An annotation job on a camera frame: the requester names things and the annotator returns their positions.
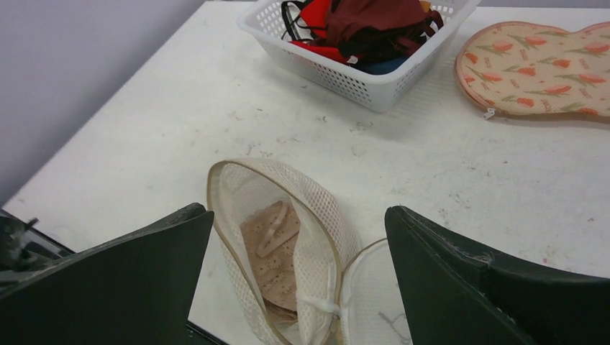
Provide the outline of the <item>white round mesh laundry bag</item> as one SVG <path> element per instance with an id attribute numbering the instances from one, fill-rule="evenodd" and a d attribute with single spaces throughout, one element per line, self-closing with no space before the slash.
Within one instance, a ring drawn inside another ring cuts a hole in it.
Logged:
<path id="1" fill-rule="evenodd" d="M 293 254 L 297 321 L 270 320 L 240 225 L 277 201 L 301 222 Z M 207 203 L 230 280 L 252 332 L 263 344 L 411 344 L 386 239 L 362 244 L 334 196 L 297 169 L 268 158 L 214 164 Z"/>

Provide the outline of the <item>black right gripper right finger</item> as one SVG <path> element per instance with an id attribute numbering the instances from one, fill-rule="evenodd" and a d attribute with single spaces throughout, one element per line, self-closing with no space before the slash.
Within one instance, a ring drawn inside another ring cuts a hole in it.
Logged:
<path id="1" fill-rule="evenodd" d="M 415 344 L 607 344 L 609 280 L 526 261 L 405 206 L 385 230 Z"/>

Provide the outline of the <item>dark red garment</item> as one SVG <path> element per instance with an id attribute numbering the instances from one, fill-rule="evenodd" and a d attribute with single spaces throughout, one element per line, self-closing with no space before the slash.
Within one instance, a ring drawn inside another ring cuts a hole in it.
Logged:
<path id="1" fill-rule="evenodd" d="M 344 58 L 376 63 L 413 55 L 443 26 L 438 11 L 416 0 L 332 1 L 324 42 Z"/>

